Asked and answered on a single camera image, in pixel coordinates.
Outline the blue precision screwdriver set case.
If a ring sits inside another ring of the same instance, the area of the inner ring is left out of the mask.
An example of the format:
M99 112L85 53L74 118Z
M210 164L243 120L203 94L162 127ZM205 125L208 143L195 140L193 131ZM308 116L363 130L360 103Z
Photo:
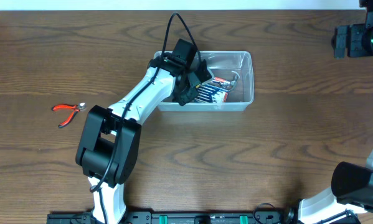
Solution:
M225 103L229 91L218 85L206 84L198 89L198 96L193 100L194 103Z

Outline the silver wrench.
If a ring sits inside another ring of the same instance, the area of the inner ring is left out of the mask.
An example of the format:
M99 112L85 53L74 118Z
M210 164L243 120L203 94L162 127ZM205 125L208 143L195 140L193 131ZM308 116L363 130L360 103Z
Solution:
M230 90L233 87L231 83L223 83L223 82L212 82L212 85L217 86L219 88L223 88L225 90Z

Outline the red black claw hammer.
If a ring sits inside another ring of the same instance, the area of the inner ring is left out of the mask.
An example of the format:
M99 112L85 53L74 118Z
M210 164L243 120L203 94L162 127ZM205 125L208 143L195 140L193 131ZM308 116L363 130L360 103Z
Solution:
M237 83L238 83L238 80L240 78L240 75L236 71L231 71L231 73L233 74L233 79L232 80L226 80L224 78L214 77L212 79L211 83L212 82L231 83L231 84L233 84L233 87L229 91L233 91L236 88L236 86L237 86Z

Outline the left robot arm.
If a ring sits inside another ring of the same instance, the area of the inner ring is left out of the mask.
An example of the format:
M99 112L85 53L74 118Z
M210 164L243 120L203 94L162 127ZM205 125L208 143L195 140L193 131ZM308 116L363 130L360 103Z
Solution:
M205 60L165 53L149 62L142 80L108 108L95 105L87 114L75 162L87 176L93 194L92 223L119 223L126 213L124 184L139 151L141 128L163 100L181 106L197 97L197 89L212 79Z

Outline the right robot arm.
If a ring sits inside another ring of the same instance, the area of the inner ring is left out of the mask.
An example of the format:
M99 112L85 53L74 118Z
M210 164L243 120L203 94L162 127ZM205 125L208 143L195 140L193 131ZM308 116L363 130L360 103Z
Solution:
M332 39L334 58L373 57L373 1L361 1L366 9L363 24L338 26ZM358 215L373 213L373 150L365 166L340 162L331 185L319 194L299 201L283 217L284 223L359 223Z

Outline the clear plastic container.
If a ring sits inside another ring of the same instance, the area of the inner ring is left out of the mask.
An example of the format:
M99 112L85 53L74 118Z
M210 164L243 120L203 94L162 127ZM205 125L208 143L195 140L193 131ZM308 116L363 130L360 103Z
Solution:
M161 111L243 111L254 100L252 56L247 51L202 51L214 78L200 86L198 96L181 106L172 98L158 105Z

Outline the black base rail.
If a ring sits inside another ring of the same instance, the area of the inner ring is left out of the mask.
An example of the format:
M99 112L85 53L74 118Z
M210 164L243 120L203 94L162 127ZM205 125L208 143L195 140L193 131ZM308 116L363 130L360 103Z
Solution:
M102 223L92 216L92 212L84 213L52 213L47 215L49 224L87 224ZM150 211L126 212L121 224L281 224L303 223L297 221L294 208L285 212L277 208L258 208L252 213L158 213ZM352 211L341 212L316 223L356 224L361 223Z

